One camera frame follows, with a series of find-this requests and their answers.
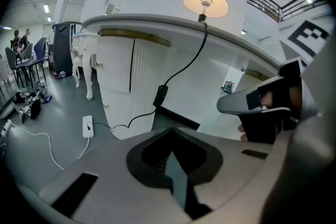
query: power socket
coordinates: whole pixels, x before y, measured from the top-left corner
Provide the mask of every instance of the power socket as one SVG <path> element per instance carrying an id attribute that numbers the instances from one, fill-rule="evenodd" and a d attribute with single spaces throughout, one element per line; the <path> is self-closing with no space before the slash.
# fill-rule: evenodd
<path id="1" fill-rule="evenodd" d="M 83 137 L 92 138 L 95 134 L 93 133 L 93 121 L 92 116 L 83 117 Z"/>

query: floor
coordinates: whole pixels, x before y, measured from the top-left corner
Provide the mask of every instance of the floor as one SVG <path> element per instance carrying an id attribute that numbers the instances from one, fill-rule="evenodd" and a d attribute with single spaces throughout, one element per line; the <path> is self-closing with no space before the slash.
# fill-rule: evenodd
<path id="1" fill-rule="evenodd" d="M 95 100 L 86 99 L 83 75 L 80 87 L 76 89 L 72 76 L 57 80 L 49 75 L 47 68 L 45 71 L 47 95 L 51 95 L 52 100 L 41 105 L 41 113 L 35 120 L 28 118 L 21 124 L 16 113 L 10 119 L 31 133 L 48 133 L 54 158 L 61 166 L 67 167 L 78 159 L 87 143 L 82 137 L 82 117 L 92 115 L 95 122 L 105 124 L 107 120 L 103 106 Z M 92 82 L 93 96 L 101 100 L 95 74 L 92 74 Z M 97 124 L 88 151 L 116 140 L 107 127 Z M 5 164 L 18 184 L 38 193 L 61 171 L 50 157 L 47 136 L 31 136 L 18 128 L 11 128 L 4 142 L 7 143 Z"/>

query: lamp base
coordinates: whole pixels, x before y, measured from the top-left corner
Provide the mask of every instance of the lamp base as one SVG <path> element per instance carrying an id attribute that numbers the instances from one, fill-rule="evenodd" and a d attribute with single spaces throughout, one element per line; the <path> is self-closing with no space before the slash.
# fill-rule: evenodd
<path id="1" fill-rule="evenodd" d="M 199 21 L 199 22 L 204 22 L 205 19 L 206 19 L 206 16 L 205 16 L 204 14 L 200 14 L 200 15 L 198 16 L 198 21 Z"/>

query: cabinet door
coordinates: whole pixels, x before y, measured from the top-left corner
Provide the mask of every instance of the cabinet door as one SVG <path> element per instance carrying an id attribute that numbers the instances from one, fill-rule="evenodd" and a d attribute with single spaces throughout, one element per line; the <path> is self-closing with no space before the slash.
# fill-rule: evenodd
<path id="1" fill-rule="evenodd" d="M 97 67 L 99 86 L 109 91 L 129 93 L 134 39 L 100 37 L 98 39 Z"/>

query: black metal railing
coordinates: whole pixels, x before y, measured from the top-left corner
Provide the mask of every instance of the black metal railing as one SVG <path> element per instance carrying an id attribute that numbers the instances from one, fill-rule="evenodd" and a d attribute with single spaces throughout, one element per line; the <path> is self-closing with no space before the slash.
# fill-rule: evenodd
<path id="1" fill-rule="evenodd" d="M 328 0 L 292 0 L 282 9 L 282 20 L 289 19 L 295 15 L 299 15 L 312 8 L 329 3 Z"/>
<path id="2" fill-rule="evenodd" d="M 247 0 L 247 3 L 266 13 L 277 22 L 282 19 L 281 7 L 273 0 Z"/>
<path id="3" fill-rule="evenodd" d="M 266 13 L 279 23 L 329 2 L 328 0 L 292 0 L 283 7 L 280 7 L 273 0 L 247 0 L 247 3 Z"/>

